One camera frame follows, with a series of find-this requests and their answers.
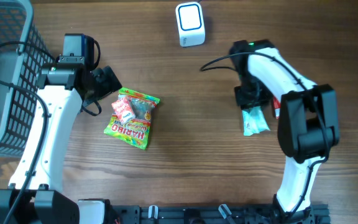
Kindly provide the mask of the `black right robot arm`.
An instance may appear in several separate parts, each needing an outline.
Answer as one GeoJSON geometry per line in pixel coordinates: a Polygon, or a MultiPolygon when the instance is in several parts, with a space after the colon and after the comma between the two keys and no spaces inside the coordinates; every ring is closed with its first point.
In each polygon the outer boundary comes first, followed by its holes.
{"type": "Polygon", "coordinates": [[[241,81],[234,93],[242,110],[278,100],[277,137],[286,159],[275,202],[283,218],[294,217],[310,206],[318,168],[339,143],[336,93],[300,75],[269,40],[237,41],[229,57],[241,81]]]}

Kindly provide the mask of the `teal snack pouch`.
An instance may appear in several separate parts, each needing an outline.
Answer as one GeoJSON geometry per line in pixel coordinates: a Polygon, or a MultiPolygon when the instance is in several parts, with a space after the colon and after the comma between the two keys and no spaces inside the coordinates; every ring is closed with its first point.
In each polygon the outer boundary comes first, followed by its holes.
{"type": "Polygon", "coordinates": [[[244,136],[251,136],[270,130],[260,106],[242,110],[242,117],[244,136]]]}

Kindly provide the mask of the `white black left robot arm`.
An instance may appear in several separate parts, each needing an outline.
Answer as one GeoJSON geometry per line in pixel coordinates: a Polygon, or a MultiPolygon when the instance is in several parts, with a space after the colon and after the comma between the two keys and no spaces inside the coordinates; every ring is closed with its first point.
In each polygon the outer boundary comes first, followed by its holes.
{"type": "Polygon", "coordinates": [[[46,63],[37,80],[37,109],[21,161],[0,189],[0,223],[114,223],[108,199],[70,200],[63,162],[77,114],[122,86],[111,67],[46,63]]]}

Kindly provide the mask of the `small red candy packet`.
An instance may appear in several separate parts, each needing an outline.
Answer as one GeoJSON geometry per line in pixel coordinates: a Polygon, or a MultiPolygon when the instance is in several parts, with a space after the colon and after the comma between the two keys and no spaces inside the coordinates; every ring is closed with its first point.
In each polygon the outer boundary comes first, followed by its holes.
{"type": "Polygon", "coordinates": [[[131,106],[131,99],[127,95],[120,95],[119,98],[111,103],[114,114],[117,116],[121,124],[126,124],[135,118],[134,110],[131,106]]]}

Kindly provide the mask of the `colourful candy bag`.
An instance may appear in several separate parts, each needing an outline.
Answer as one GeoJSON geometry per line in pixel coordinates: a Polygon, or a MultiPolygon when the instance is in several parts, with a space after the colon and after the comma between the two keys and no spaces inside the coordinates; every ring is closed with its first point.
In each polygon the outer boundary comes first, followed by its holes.
{"type": "Polygon", "coordinates": [[[118,138],[131,146],[146,150],[149,141],[152,110],[160,103],[160,99],[124,87],[119,90],[118,97],[120,95],[130,97],[135,118],[126,124],[121,124],[113,113],[108,126],[104,129],[104,134],[118,138]]]}

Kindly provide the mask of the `red snack packet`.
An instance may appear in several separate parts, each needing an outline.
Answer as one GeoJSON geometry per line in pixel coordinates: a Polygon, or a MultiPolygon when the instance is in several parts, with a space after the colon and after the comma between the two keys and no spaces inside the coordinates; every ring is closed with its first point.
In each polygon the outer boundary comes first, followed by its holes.
{"type": "Polygon", "coordinates": [[[272,98],[272,108],[274,116],[278,119],[280,117],[280,101],[276,98],[272,98]]]}

